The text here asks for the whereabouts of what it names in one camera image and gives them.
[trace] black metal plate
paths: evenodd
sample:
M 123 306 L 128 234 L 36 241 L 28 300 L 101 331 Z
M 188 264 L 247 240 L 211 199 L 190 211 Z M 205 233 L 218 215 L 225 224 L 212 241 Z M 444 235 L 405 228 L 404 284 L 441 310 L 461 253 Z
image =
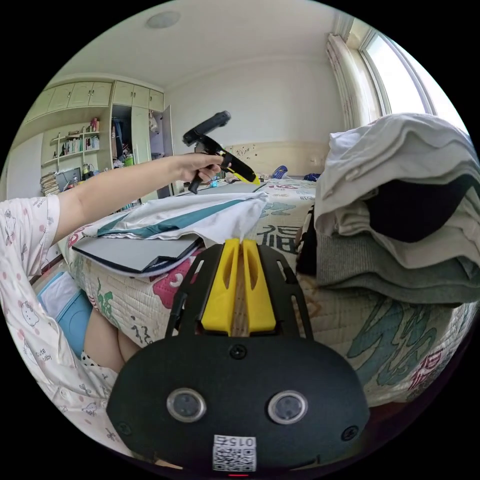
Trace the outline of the black metal plate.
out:
M 230 355 L 237 344 L 246 348 L 243 359 Z M 167 411 L 169 393 L 185 387 L 206 401 L 206 414 L 195 423 L 181 423 Z M 308 400 L 305 417 L 292 425 L 266 414 L 270 398 L 284 390 Z M 132 451 L 197 472 L 212 473 L 214 435 L 256 437 L 257 474 L 264 474 L 341 455 L 358 437 L 350 440 L 345 431 L 360 433 L 369 409 L 355 371 L 320 343 L 184 335 L 152 343 L 128 361 L 107 414 Z

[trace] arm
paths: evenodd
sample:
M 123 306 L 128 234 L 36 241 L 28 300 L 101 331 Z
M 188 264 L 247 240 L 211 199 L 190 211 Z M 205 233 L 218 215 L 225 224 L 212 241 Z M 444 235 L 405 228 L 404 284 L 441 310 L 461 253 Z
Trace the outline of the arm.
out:
M 60 217 L 53 243 L 176 180 L 191 181 L 197 170 L 208 180 L 220 171 L 222 160 L 203 153 L 170 156 L 109 170 L 59 193 Z

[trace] yellow bracket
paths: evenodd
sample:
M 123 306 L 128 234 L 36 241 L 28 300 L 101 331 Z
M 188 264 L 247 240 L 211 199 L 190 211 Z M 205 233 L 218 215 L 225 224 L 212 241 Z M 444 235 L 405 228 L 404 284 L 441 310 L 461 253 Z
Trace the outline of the yellow bracket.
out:
M 232 335 L 240 241 L 231 238 L 225 242 L 213 279 L 210 295 L 201 319 L 203 328 L 210 332 Z
M 245 239 L 242 246 L 248 334 L 272 332 L 277 322 L 260 261 L 259 248 L 255 241 L 249 239 Z

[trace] teal stripe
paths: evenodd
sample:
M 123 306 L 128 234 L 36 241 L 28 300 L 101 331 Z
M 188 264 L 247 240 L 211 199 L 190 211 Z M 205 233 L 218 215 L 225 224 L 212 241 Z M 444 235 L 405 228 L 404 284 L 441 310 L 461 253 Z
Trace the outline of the teal stripe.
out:
M 189 213 L 184 213 L 183 215 L 176 216 L 174 218 L 168 218 L 167 220 L 161 221 L 156 225 L 144 226 L 142 228 L 134 228 L 131 230 L 110 230 L 107 227 L 112 228 L 120 220 L 112 222 L 112 224 L 105 225 L 104 227 L 98 230 L 97 236 L 103 237 L 104 235 L 114 235 L 114 234 L 133 234 L 142 239 L 148 239 L 153 235 L 161 234 L 164 232 L 171 232 L 173 230 L 181 230 L 192 224 L 199 222 L 207 217 L 210 217 L 222 210 L 225 210 L 233 205 L 244 202 L 245 200 L 232 200 L 220 205 L 209 206 L 207 208 L 202 208 L 201 210 L 191 211 Z
M 96 233 L 97 237 L 101 237 L 102 235 L 105 235 L 103 232 L 109 232 L 110 229 L 112 229 L 118 222 L 121 222 L 128 215 L 130 215 L 130 212 L 126 213 L 125 215 L 121 216 L 120 218 L 117 218 L 116 220 L 113 220 L 110 223 L 107 223 L 106 225 L 99 228 L 98 232 Z

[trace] ceiling light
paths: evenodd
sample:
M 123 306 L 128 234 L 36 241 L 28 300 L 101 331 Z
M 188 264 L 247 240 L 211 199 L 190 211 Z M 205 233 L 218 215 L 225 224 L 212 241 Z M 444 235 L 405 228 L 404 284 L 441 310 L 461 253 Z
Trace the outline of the ceiling light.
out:
M 146 26 L 151 29 L 167 29 L 175 25 L 179 20 L 180 14 L 177 11 L 163 11 L 149 18 Z

